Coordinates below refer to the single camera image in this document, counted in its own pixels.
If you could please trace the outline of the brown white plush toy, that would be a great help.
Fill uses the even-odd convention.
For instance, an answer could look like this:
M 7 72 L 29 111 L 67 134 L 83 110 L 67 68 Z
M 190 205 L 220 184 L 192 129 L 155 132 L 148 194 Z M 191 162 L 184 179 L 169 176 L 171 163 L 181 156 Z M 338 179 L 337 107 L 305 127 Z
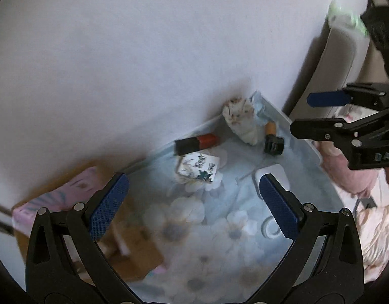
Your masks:
M 256 109 L 249 98 L 231 98 L 222 109 L 222 116 L 230 130 L 251 146 L 257 145 L 258 125 Z

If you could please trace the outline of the pink floral bedding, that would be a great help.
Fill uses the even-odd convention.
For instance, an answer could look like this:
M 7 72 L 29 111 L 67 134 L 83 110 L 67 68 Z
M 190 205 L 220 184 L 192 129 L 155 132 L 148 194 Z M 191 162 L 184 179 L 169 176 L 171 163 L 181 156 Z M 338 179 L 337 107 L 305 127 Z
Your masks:
M 364 282 L 375 281 L 389 262 L 389 184 L 383 169 L 350 170 L 333 143 L 314 143 L 344 206 L 351 210 L 360 236 Z

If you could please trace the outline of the small black capped orange bottle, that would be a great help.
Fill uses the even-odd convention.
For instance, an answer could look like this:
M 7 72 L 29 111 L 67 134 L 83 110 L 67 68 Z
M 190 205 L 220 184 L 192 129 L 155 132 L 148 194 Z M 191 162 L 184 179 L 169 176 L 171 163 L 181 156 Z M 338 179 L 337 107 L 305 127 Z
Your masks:
M 285 148 L 284 138 L 278 137 L 276 134 L 276 124 L 267 122 L 265 125 L 265 146 L 264 152 L 268 155 L 281 155 Z

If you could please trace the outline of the brown cardboard box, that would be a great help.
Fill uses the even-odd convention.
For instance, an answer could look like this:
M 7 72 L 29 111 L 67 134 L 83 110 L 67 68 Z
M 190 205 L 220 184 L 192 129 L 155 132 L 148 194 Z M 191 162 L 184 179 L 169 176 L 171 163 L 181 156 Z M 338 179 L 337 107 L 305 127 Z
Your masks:
M 25 199 L 12 207 L 12 211 L 32 198 L 64 185 L 89 167 L 97 167 L 104 186 L 114 175 L 108 167 L 93 162 L 85 163 L 32 190 Z M 29 237 L 15 229 L 14 235 L 21 255 L 25 259 Z M 150 271 L 160 267 L 164 262 L 164 257 L 155 246 L 148 229 L 136 215 L 131 196 L 125 197 L 105 235 L 97 241 L 97 244 L 110 265 L 125 282 L 142 280 Z

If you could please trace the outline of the pink teal sunburst paper liner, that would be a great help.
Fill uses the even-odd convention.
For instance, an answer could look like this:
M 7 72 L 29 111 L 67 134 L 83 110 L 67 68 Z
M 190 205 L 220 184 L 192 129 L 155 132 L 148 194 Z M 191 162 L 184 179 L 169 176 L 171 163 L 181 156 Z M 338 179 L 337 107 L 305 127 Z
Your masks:
M 13 227 L 29 237 L 40 208 L 47 208 L 50 212 L 67 211 L 78 202 L 88 202 L 90 197 L 103 187 L 97 167 L 89 167 L 64 185 L 14 208 L 12 211 Z

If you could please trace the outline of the white printed paper packet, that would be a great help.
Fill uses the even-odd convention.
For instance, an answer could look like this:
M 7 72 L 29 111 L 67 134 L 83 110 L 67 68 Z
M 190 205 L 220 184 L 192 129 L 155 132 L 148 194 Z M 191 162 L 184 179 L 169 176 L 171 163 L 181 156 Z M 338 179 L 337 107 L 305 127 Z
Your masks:
M 177 174 L 186 178 L 212 183 L 217 174 L 220 158 L 200 152 L 183 155 Z

